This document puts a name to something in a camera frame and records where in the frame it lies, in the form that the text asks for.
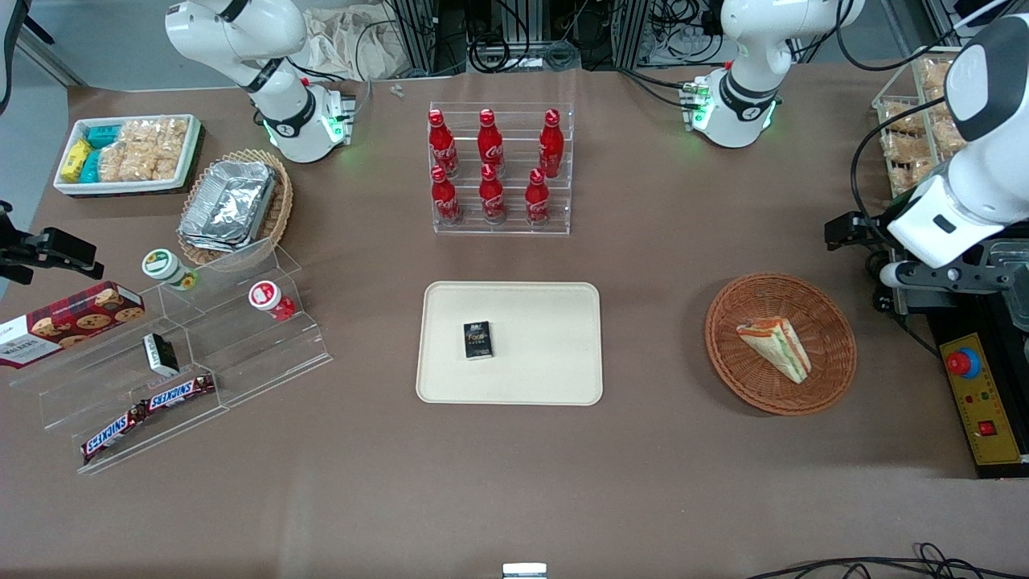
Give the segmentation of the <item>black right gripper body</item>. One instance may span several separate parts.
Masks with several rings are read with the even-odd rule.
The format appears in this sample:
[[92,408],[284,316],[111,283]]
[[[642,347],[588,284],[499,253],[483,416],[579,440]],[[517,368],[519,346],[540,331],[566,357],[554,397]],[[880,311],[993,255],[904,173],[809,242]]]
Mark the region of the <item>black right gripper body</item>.
[[1,201],[1,276],[17,285],[30,285],[34,276],[31,266],[37,261],[36,247],[32,234],[12,224],[12,209],[10,203]]

